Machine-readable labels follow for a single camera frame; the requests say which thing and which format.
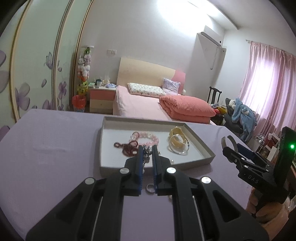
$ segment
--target jewelry tray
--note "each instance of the jewelry tray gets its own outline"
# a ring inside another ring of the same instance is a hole
[[[169,132],[174,127],[180,127],[189,140],[190,148],[185,154],[176,154],[168,146]],[[124,167],[128,157],[122,154],[121,148],[115,148],[114,143],[129,143],[133,132],[151,132],[159,139],[158,151],[160,156],[173,160],[172,167],[186,170],[199,167],[212,162],[215,154],[199,138],[198,135],[184,122],[170,122],[158,120],[144,120],[121,117],[105,116],[101,129],[100,140],[100,172],[102,177],[107,177]],[[139,139],[139,143],[148,139]],[[145,164],[145,173],[152,173],[152,157]]]

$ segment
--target electrical outlet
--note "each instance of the electrical outlet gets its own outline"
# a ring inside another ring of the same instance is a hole
[[[113,50],[113,49],[108,49],[107,50],[107,55],[108,56],[114,56],[116,54],[117,50]]]

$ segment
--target sliding wardrobe door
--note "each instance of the sliding wardrobe door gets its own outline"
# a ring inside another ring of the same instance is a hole
[[[57,70],[54,78],[57,110],[69,110],[76,47],[80,38],[81,26],[90,3],[91,0],[74,0],[61,32],[57,50]]]
[[[53,109],[53,68],[61,23],[73,0],[29,0],[12,50],[11,96],[16,120],[31,108]]]
[[[12,42],[17,31],[19,20],[24,12],[25,3],[10,20],[0,37],[0,141],[15,124],[10,90],[9,90],[9,65]]]

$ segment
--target folded orange comforter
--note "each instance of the folded orange comforter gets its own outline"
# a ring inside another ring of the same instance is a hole
[[[163,96],[159,103],[175,120],[208,124],[210,118],[216,115],[207,102],[192,96]]]

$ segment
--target yellow bangle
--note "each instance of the yellow bangle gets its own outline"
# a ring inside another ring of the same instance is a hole
[[[178,136],[180,136],[182,138],[182,140],[183,140],[182,142],[177,138]],[[189,141],[185,137],[185,134],[184,134],[184,132],[182,131],[182,129],[180,127],[177,127],[176,126],[175,128],[173,128],[173,129],[170,130],[170,134],[169,134],[169,146],[170,146],[170,148],[172,150],[173,150],[173,148],[183,149],[184,150],[186,143],[187,143],[188,149],[189,149]]]

